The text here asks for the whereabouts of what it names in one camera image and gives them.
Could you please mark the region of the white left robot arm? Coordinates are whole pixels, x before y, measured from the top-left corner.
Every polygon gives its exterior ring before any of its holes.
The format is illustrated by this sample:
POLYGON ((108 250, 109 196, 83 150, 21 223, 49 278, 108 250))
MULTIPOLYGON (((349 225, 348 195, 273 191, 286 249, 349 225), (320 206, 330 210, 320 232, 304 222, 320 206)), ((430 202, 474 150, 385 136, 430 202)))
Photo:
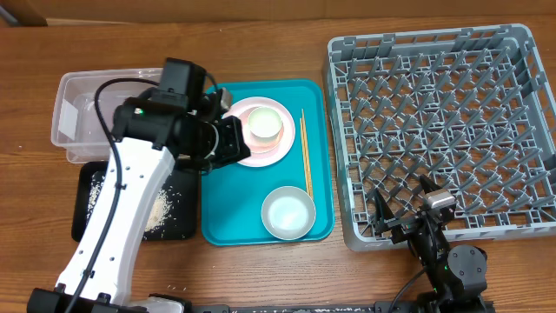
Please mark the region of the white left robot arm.
POLYGON ((136 256, 159 190, 180 155, 211 171, 249 157, 231 100, 197 103, 130 97, 114 112, 109 162, 83 237, 53 290, 34 289, 29 312, 189 312, 190 302, 151 294, 132 302, 136 256))

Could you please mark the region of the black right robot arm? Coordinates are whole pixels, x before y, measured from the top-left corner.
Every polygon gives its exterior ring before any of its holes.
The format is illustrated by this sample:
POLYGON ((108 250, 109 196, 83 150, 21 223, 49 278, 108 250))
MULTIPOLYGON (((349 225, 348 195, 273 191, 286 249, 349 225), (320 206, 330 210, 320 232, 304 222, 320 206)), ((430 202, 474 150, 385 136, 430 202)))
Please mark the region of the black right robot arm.
POLYGON ((374 191, 377 235, 391 234, 393 243, 406 242, 422 269, 385 302, 389 312, 494 312, 481 293, 487 289, 487 254, 472 245, 451 246, 442 230, 454 220, 457 200, 425 175, 420 176, 424 202, 413 216, 398 218, 378 190, 374 191), (412 302, 401 297, 421 277, 431 287, 412 302))

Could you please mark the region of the grey bowl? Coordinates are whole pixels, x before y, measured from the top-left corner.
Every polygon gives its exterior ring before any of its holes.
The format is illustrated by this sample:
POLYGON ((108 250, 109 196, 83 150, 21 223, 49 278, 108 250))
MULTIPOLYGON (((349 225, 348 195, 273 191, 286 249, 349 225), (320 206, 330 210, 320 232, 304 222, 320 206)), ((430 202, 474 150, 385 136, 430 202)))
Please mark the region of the grey bowl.
POLYGON ((314 200, 295 186, 282 186, 271 191, 261 206, 261 221, 274 237, 284 241, 301 239, 316 220, 314 200))

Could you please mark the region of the rice pile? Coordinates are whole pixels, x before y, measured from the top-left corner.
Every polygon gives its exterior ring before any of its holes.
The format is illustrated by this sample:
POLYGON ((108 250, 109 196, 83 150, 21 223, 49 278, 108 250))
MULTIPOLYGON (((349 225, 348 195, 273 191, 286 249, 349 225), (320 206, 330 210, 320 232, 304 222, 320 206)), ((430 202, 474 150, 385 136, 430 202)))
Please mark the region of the rice pile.
MULTIPOLYGON (((79 208, 83 213, 83 228, 85 229, 100 196, 103 186, 104 172, 95 172, 89 180, 89 187, 85 190, 88 196, 86 204, 79 208)), ((190 232, 186 217, 187 211, 182 208, 185 204, 183 192, 185 191, 184 175, 171 174, 161 189, 158 191, 143 235, 143 241, 155 240, 181 240, 190 232)))

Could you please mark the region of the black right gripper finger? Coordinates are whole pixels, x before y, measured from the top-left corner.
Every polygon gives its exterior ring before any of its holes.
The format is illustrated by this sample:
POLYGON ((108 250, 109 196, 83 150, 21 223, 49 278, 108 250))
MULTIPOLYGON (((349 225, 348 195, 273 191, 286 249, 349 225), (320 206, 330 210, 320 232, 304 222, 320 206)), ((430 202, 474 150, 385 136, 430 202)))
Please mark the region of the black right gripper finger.
POLYGON ((380 193, 378 188, 374 189, 374 205, 375 205, 375 227, 374 234, 380 235, 390 230, 387 222, 394 218, 393 212, 387 205, 386 200, 380 193))
POLYGON ((441 187, 426 175, 420 175, 419 181, 425 195, 441 190, 441 187))

